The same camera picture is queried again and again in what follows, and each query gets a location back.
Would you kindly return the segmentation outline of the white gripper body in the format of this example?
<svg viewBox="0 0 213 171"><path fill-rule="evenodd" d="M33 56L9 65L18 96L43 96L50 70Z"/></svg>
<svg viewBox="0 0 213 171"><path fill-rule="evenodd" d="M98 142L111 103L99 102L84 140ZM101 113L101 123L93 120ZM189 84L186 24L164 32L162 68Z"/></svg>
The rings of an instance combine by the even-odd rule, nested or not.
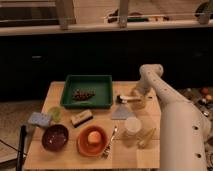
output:
<svg viewBox="0 0 213 171"><path fill-rule="evenodd" d="M135 108L135 109L143 109L146 107L146 104L147 104L147 100L145 98L145 96L143 94L141 94L136 88L134 88L132 90L132 95L134 97L137 97L138 100L137 101L134 101L132 103L132 106Z"/></svg>

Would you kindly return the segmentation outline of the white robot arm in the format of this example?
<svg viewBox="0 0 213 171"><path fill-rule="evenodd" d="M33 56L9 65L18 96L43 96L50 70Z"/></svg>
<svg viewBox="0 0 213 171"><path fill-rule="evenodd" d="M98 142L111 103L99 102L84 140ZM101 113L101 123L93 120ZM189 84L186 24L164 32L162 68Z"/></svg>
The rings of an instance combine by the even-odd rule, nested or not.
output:
<svg viewBox="0 0 213 171"><path fill-rule="evenodd" d="M208 171L205 141L211 121L166 83L161 64L144 64L139 69L137 90L145 95L153 88L161 100L159 171Z"/></svg>

